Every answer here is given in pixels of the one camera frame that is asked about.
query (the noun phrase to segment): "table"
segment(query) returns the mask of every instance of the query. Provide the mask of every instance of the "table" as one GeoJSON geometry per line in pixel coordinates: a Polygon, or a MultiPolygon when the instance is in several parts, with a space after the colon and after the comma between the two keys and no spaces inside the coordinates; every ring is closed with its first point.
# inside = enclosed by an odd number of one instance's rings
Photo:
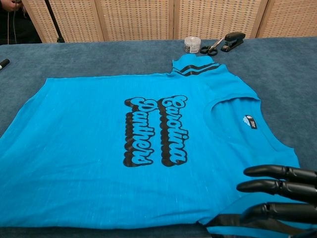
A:
{"type": "MultiPolygon", "coordinates": [[[[203,40],[202,45],[214,41],[203,40]]],[[[317,170],[317,37],[247,39],[213,59],[227,65],[262,100],[275,136],[293,147],[302,168],[317,170]]],[[[183,41],[134,41],[0,46],[0,136],[48,77],[150,74],[171,71],[183,41]]],[[[198,225],[132,231],[2,228],[0,237],[209,237],[198,225]]]]}

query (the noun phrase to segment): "robotic hand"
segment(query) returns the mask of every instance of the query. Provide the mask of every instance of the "robotic hand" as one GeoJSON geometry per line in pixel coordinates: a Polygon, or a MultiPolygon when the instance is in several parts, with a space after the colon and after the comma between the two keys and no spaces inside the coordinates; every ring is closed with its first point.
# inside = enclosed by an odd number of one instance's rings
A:
{"type": "MultiPolygon", "coordinates": [[[[303,203],[263,203],[248,208],[241,215],[241,222],[274,218],[282,221],[317,224],[317,172],[299,168],[262,165],[249,167],[244,174],[256,179],[237,185],[240,192],[265,192],[278,194],[303,203]]],[[[292,238],[316,238],[317,230],[292,238]]]]}

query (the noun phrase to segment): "black stapler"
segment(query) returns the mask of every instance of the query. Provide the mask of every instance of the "black stapler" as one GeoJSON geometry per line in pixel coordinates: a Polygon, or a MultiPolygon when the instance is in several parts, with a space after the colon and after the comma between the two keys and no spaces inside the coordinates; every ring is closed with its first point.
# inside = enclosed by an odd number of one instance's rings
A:
{"type": "Polygon", "coordinates": [[[225,44],[221,48],[224,52],[229,52],[233,48],[239,46],[243,43],[243,39],[246,37],[246,34],[242,32],[231,32],[224,37],[225,44]]]}

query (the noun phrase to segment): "cable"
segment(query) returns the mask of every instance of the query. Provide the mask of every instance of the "cable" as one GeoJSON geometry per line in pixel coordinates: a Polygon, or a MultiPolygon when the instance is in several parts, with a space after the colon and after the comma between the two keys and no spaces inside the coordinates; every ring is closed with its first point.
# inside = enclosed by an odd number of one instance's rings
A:
{"type": "Polygon", "coordinates": [[[15,34],[15,13],[16,13],[16,1],[15,1],[15,7],[14,7],[14,14],[13,14],[13,32],[14,32],[14,39],[15,39],[15,43],[17,44],[16,42],[16,34],[15,34]]]}
{"type": "Polygon", "coordinates": [[[9,12],[8,12],[8,44],[9,44],[9,19],[10,19],[10,15],[9,15],[9,12]]]}

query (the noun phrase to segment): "woven screen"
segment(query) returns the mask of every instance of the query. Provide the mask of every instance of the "woven screen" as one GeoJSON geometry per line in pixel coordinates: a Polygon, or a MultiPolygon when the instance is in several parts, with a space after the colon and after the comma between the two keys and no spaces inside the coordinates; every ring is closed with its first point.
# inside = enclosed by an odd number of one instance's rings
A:
{"type": "Polygon", "coordinates": [[[317,0],[270,0],[257,36],[317,36],[317,0]]]}
{"type": "Polygon", "coordinates": [[[23,1],[32,22],[44,43],[56,43],[57,32],[55,30],[50,13],[44,0],[23,1]]]}
{"type": "Polygon", "coordinates": [[[267,0],[176,0],[174,38],[219,39],[241,31],[255,37],[267,0]]]}
{"type": "Polygon", "coordinates": [[[94,0],[50,0],[66,42],[103,41],[94,0]]]}
{"type": "Polygon", "coordinates": [[[105,40],[173,38],[173,0],[96,0],[105,40]]]}

